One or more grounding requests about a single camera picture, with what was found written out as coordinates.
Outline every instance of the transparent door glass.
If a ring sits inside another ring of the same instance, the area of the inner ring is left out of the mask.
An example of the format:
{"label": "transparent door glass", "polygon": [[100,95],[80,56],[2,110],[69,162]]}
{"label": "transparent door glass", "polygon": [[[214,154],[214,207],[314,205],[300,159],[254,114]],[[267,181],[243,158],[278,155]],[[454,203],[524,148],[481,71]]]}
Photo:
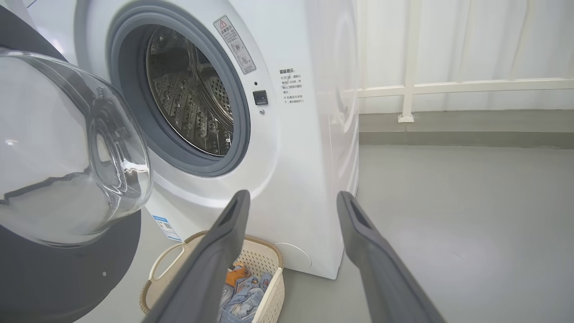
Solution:
{"label": "transparent door glass", "polygon": [[0,52],[0,225],[90,243],[148,200],[152,173],[120,93],[66,62]]}

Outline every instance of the black square latch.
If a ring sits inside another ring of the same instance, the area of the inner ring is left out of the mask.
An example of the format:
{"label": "black square latch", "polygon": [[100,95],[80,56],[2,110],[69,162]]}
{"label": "black square latch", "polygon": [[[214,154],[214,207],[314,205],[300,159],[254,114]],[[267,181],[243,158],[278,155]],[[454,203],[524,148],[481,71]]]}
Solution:
{"label": "black square latch", "polygon": [[253,98],[255,99],[256,105],[269,104],[269,102],[267,102],[267,92],[265,92],[265,90],[254,91]]}

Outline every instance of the basket handle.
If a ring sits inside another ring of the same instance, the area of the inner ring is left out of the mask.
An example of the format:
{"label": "basket handle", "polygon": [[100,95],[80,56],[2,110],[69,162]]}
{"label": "basket handle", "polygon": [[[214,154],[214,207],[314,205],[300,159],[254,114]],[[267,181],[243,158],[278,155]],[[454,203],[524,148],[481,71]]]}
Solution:
{"label": "basket handle", "polygon": [[[178,248],[178,247],[181,247],[181,248],[182,248],[180,254],[177,255],[177,257],[175,258],[175,260],[172,261],[171,264],[169,264],[168,268],[166,268],[166,269],[164,270],[164,272],[162,272],[161,275],[160,275],[158,278],[155,278],[154,276],[155,276],[155,274],[156,274],[157,266],[160,264],[160,262],[164,259],[164,257],[165,257],[170,251],[172,251],[172,250],[174,250],[175,248]],[[150,270],[150,272],[149,272],[149,280],[151,280],[152,282],[156,282],[156,281],[160,280],[160,279],[165,275],[165,273],[168,272],[168,270],[169,270],[170,268],[172,268],[172,266],[179,260],[179,258],[181,258],[181,255],[183,255],[183,254],[185,253],[186,247],[187,247],[187,244],[186,244],[185,242],[182,242],[182,243],[175,244],[175,245],[173,245],[173,246],[167,248],[166,250],[164,250],[164,251],[160,254],[160,256],[156,259],[156,262],[153,263],[152,270]]]}

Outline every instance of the orange cloth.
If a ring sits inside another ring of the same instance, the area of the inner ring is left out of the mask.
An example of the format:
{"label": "orange cloth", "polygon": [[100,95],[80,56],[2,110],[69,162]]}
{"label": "orange cloth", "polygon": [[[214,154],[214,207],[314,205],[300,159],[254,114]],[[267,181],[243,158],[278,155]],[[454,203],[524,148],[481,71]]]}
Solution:
{"label": "orange cloth", "polygon": [[251,276],[243,264],[237,264],[236,267],[237,266],[240,266],[240,268],[232,271],[227,271],[227,277],[225,278],[225,283],[233,288],[235,288],[236,280]]}

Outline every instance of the white wall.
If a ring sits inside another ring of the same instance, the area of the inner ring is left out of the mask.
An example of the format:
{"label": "white wall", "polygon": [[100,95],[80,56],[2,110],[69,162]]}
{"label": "white wall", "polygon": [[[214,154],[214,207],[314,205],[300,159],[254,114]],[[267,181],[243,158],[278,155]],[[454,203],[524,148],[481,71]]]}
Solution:
{"label": "white wall", "polygon": [[[362,91],[405,84],[409,12],[415,0],[357,0]],[[532,18],[511,70],[527,0],[420,0],[415,84],[494,79],[571,78],[574,1],[534,0]],[[465,48],[466,64],[461,64]],[[402,95],[359,99],[361,113],[402,112]],[[418,94],[412,110],[574,109],[574,90]]]}

